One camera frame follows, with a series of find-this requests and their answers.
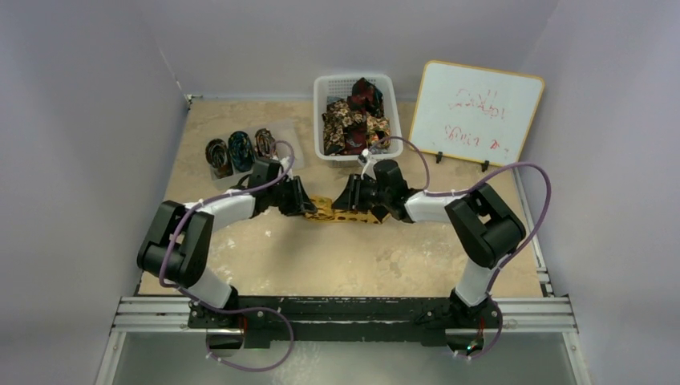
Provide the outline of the yellow insect-print tie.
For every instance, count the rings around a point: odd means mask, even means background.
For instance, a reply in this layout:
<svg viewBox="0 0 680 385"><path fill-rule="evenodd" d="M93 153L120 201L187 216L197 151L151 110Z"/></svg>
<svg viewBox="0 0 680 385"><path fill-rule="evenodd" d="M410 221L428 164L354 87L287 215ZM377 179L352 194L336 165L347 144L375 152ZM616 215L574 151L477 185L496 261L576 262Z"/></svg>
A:
<svg viewBox="0 0 680 385"><path fill-rule="evenodd" d="M312 196L311 202L315 205L317 211L315 213L305 213L303 217L309 221L316 222L346 222L346 223L364 223L372 225L381 225L389 217L387 214L385 217L376 217L372 212L358 212L358 211L347 211L343 209L333 209L333 201L329 197L322 196Z"/></svg>

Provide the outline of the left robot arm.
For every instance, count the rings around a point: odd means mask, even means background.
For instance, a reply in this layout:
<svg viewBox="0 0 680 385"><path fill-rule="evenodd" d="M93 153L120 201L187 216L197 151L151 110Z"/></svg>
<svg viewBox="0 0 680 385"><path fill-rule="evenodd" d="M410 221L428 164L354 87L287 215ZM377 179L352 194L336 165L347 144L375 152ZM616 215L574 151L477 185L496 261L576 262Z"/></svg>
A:
<svg viewBox="0 0 680 385"><path fill-rule="evenodd" d="M271 207L287 217L316 213L291 167L289 157L258 158L246 186L204 201L162 202L140 246L137 266L162 286L181 290L208 308L208 318L218 327L231 327L239 317L237 292L207 267L212 235Z"/></svg>

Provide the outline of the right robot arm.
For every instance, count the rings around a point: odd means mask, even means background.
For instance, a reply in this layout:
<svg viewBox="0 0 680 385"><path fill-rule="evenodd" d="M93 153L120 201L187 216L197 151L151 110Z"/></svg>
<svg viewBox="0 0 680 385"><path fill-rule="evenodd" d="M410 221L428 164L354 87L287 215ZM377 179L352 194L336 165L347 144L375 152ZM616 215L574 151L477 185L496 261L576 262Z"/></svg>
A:
<svg viewBox="0 0 680 385"><path fill-rule="evenodd" d="M359 162L362 172L350 175L333 209L371 213L377 219L391 216L409 224L450 222L468 258L451 292L450 315L456 324L470 326L482 314L481 304L490 296L501 263L525 239L523 223L489 184L436 196L409 187L395 160L360 156Z"/></svg>

